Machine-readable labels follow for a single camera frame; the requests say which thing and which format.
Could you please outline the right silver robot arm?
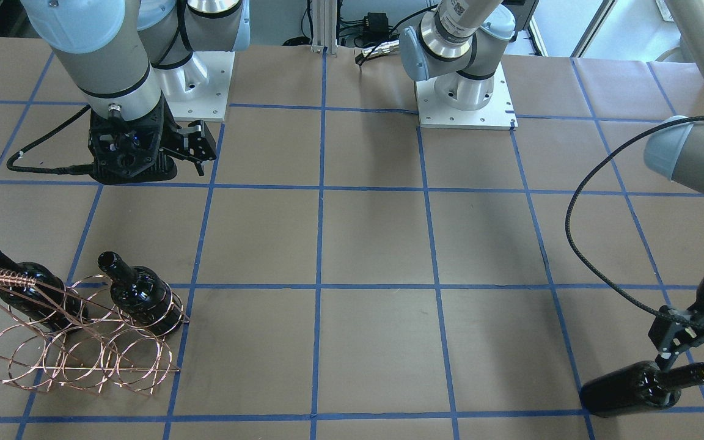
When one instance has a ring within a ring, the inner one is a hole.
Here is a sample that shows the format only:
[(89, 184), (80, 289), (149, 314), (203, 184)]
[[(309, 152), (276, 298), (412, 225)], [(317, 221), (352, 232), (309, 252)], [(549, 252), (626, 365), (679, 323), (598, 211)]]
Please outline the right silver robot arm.
[[(251, 44), (248, 1), (23, 1), (44, 39), (87, 105), (12, 154), (12, 172), (88, 175), (114, 186), (173, 179), (175, 161), (217, 158), (207, 123), (182, 126), (173, 105), (220, 98), (200, 54), (235, 53)], [(24, 167), (17, 161), (89, 114), (90, 164)]]

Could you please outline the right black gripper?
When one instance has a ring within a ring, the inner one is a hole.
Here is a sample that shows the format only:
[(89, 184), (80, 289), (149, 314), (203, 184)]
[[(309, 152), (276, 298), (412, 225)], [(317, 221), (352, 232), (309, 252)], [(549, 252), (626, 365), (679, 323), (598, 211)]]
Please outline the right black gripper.
[(104, 185), (173, 179), (178, 170), (162, 150), (165, 147), (172, 147), (173, 158), (192, 162), (202, 177), (206, 175), (204, 164), (218, 157), (216, 145), (204, 120), (193, 120), (178, 129), (165, 98), (148, 114), (130, 122), (92, 112), (89, 150), (94, 161), (90, 177)]

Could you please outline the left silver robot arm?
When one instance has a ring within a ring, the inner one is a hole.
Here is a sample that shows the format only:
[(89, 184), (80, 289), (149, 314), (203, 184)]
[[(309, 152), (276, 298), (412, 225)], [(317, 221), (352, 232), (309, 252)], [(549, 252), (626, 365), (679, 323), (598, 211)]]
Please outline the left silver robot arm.
[[(704, 79), (704, 1), (668, 1), (667, 8)], [(512, 15), (499, 1), (442, 1), (434, 12), (420, 12), (417, 27), (400, 33), (403, 69), (417, 83), (441, 76), (487, 83), (513, 31)], [(615, 155), (641, 139), (647, 139), (643, 161), (649, 169), (704, 195), (704, 116), (674, 116), (623, 143), (583, 178), (565, 214), (565, 236), (573, 253), (599, 279), (654, 315), (648, 336), (659, 353), (657, 366), (667, 371), (679, 354), (704, 343), (704, 278), (687, 310), (652, 309), (598, 270), (581, 253), (571, 233), (575, 205), (590, 179)]]

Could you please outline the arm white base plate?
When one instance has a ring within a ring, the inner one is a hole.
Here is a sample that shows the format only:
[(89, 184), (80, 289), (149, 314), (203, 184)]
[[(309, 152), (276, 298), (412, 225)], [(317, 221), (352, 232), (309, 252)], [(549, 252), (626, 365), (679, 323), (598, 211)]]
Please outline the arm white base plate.
[(235, 56), (233, 52), (199, 52), (182, 66), (155, 69), (174, 120), (224, 122)]
[(448, 73), (414, 84), (422, 128), (510, 130), (519, 123), (502, 64), (483, 80)]

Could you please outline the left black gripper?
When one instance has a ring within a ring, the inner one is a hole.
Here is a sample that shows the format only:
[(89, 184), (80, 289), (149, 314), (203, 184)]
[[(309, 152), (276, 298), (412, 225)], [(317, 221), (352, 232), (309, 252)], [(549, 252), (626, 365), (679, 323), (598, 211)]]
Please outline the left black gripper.
[(681, 354), (704, 343), (704, 311), (661, 306), (648, 309), (648, 313), (654, 315), (648, 337), (657, 350), (656, 365), (662, 372), (670, 371)]

